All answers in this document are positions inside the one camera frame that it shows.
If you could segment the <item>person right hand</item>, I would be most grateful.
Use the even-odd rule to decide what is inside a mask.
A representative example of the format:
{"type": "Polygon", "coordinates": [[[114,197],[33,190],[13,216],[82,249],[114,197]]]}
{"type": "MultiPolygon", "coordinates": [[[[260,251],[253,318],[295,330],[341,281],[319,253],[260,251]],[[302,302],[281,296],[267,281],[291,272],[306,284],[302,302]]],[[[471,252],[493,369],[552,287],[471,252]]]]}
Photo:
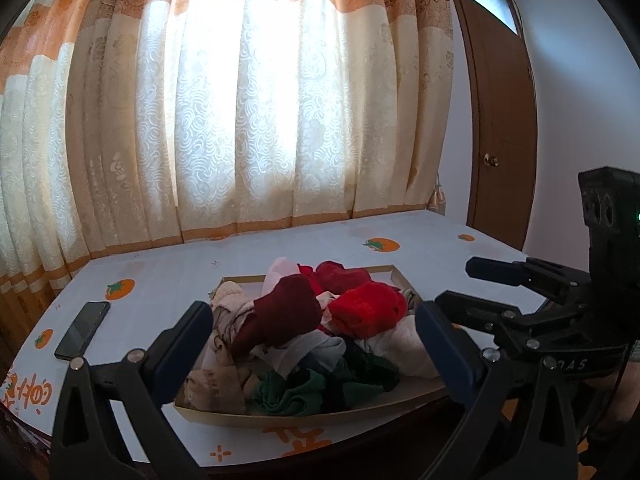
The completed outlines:
{"type": "Polygon", "coordinates": [[[638,362],[627,364],[620,384],[614,393],[613,400],[606,414],[607,420],[628,422],[639,405],[640,370],[638,362]]]}

